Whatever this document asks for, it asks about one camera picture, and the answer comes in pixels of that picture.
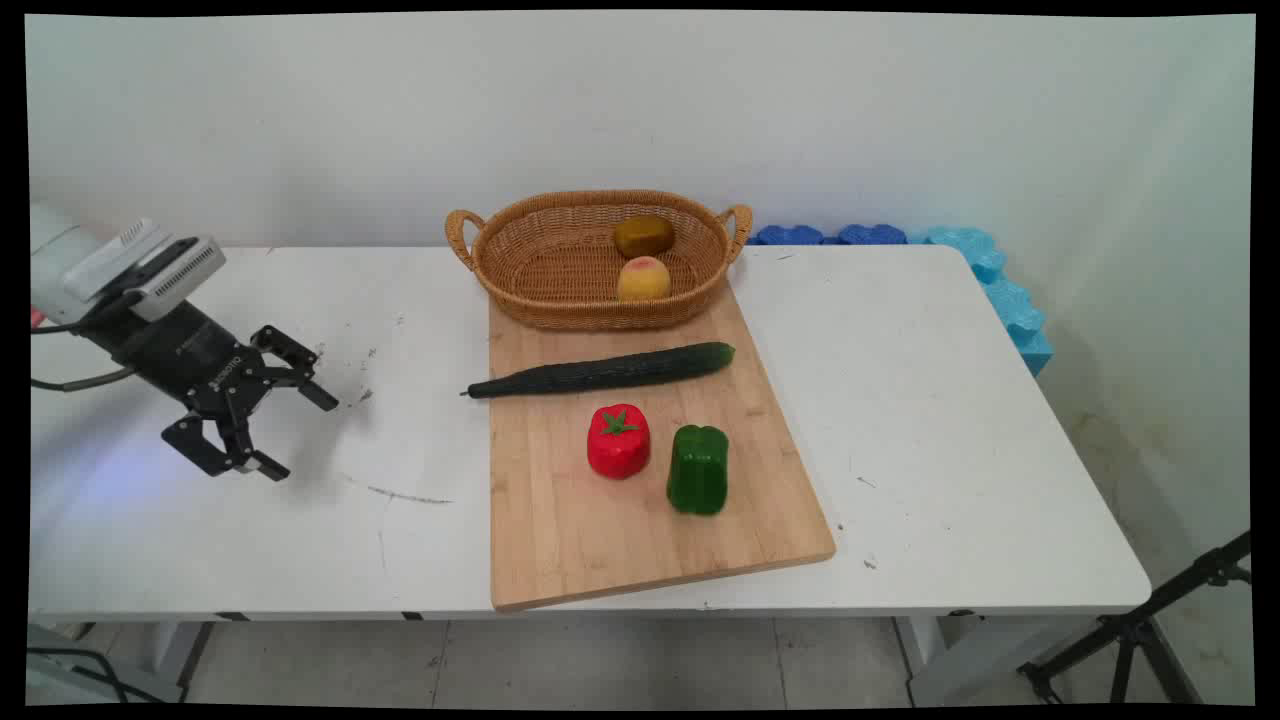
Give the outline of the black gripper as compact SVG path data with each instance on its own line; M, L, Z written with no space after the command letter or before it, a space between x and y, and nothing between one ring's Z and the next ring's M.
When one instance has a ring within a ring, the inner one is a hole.
M155 322L122 311L79 336L191 411L161 437L209 477L257 473L279 482L291 475L256 448L246 418L273 388L296 389L325 413L339 405L315 380L312 350L274 325L255 332L251 348L187 301Z

